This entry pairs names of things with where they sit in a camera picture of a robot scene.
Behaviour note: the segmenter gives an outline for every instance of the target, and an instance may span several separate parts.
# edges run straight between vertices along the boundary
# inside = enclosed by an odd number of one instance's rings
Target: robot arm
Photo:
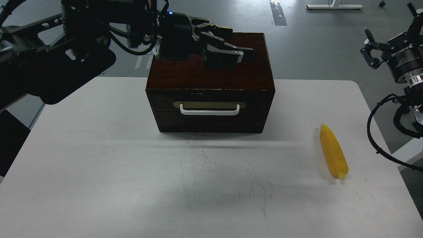
[[[0,14],[6,17],[25,0],[9,0]],[[101,74],[116,61],[109,49],[113,40],[134,55],[153,51],[157,59],[185,60],[203,55],[204,65],[235,68],[251,59],[253,49],[225,42],[231,28],[168,10],[157,0],[62,0],[62,13],[26,26],[0,28],[0,109],[25,94],[55,104]],[[110,23],[126,24],[126,32]],[[64,34],[45,45],[38,33],[63,25]],[[117,36],[127,39],[128,47]],[[139,45],[144,51],[134,51]]]
[[[390,94],[376,105],[367,121],[367,135],[377,153],[395,163],[423,172],[422,167],[407,164],[386,153],[376,144],[370,133],[373,115],[380,106],[392,101],[401,104],[393,117],[395,127],[405,135],[414,138],[423,137],[423,36],[420,35],[423,26],[423,10],[416,10],[411,3],[407,5],[414,17],[407,32],[391,38],[386,43],[378,43],[371,32],[368,29],[365,30],[367,39],[364,41],[365,46],[360,50],[360,53],[368,66],[377,69],[382,63],[386,62],[394,81],[408,84],[404,88],[404,96]],[[372,50],[382,51],[381,59],[373,57],[371,55]],[[411,111],[414,111],[415,121],[405,127],[401,124],[401,118]]]

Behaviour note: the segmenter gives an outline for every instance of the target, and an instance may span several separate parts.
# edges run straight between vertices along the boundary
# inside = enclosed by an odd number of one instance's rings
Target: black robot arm
[[[0,13],[6,17],[25,0],[9,0]],[[157,0],[62,0],[62,13],[26,26],[0,28],[0,110],[25,94],[55,104],[101,74],[116,61],[109,49],[113,40],[134,55],[152,51],[158,59],[184,60],[204,56],[204,65],[235,68],[252,57],[251,48],[225,42],[231,28],[168,10]],[[126,31],[110,23],[126,24]],[[45,45],[38,33],[63,25],[64,34]],[[128,46],[116,36],[127,39]],[[144,44],[149,47],[134,51]]]

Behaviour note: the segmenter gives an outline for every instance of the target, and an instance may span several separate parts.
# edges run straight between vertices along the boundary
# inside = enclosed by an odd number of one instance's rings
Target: metal frame
[[[307,9],[362,9],[363,6],[360,4],[343,4],[341,5],[342,0],[332,0],[330,5],[321,4],[313,5],[307,4]]]

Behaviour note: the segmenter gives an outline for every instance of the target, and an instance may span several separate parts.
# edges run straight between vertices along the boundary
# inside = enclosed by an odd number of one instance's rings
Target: drawer
[[[241,112],[235,116],[194,116],[157,112],[155,117],[160,132],[262,133],[267,114]]]
[[[253,90],[152,90],[147,89],[147,95],[157,112],[179,112],[179,102],[187,102],[188,105],[196,105],[201,109],[215,108],[223,110],[227,108],[235,108],[236,104],[240,104],[241,112],[248,113],[264,113],[268,111],[272,103],[274,91],[253,91]],[[221,106],[227,103],[233,106]]]

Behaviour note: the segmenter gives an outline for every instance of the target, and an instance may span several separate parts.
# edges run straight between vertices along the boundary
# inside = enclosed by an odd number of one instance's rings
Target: yellow corn cob
[[[331,173],[335,177],[344,179],[348,173],[348,165],[335,135],[324,123],[320,126],[320,142]]]

